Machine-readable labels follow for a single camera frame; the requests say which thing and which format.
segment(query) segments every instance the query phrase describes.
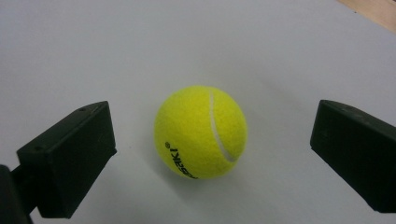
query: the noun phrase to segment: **black plastic block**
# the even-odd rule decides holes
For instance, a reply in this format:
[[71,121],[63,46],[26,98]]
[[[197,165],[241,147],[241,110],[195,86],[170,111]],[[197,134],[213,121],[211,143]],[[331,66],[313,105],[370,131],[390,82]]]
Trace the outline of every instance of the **black plastic block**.
[[23,211],[20,195],[8,168],[0,165],[0,223],[30,224],[31,219]]
[[41,216],[70,218],[116,153],[115,145],[109,106],[101,102],[74,111],[19,149],[20,179],[34,176],[27,186],[36,187]]
[[357,108],[319,103],[311,147],[375,210],[396,212],[396,128]]

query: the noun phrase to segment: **white seam line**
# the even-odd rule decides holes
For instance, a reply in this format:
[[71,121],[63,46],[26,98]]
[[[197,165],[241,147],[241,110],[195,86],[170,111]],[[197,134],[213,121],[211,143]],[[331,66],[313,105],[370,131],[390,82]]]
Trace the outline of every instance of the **white seam line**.
[[218,129],[216,128],[216,121],[215,121],[215,116],[213,114],[213,104],[214,104],[214,99],[213,99],[213,93],[212,91],[210,92],[210,105],[209,105],[209,116],[210,116],[210,126],[212,128],[213,135],[215,136],[216,142],[218,143],[219,149],[221,153],[223,154],[224,158],[227,161],[234,162],[235,159],[228,153],[228,151],[225,149],[224,145],[221,142],[221,139],[218,134]]

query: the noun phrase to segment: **wooden surface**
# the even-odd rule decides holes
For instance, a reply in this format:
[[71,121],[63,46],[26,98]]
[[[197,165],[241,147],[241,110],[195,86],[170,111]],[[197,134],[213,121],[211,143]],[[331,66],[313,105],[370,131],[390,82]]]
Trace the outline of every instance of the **wooden surface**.
[[395,0],[338,0],[396,34]]

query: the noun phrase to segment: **tennis ball seam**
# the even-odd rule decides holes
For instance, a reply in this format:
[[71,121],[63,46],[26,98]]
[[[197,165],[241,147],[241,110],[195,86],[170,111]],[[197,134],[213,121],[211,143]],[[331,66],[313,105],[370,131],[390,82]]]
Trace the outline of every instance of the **tennis ball seam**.
[[209,91],[209,117],[210,117],[210,126],[212,129],[212,133],[215,137],[215,140],[218,144],[219,150],[220,150],[221,154],[223,155],[224,159],[226,159],[229,162],[235,162],[235,158],[224,147],[224,145],[222,144],[221,138],[219,136],[218,129],[216,127],[215,116],[213,113],[214,103],[215,103],[214,94],[212,91]]

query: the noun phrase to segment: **tennis ball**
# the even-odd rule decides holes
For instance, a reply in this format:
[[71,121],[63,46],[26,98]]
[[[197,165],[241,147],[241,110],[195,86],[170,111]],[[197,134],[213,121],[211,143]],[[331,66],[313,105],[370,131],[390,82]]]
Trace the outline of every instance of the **tennis ball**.
[[247,132],[244,114],[233,98],[207,86],[173,93],[154,123],[155,145],[163,162],[193,179],[230,171],[244,151]]

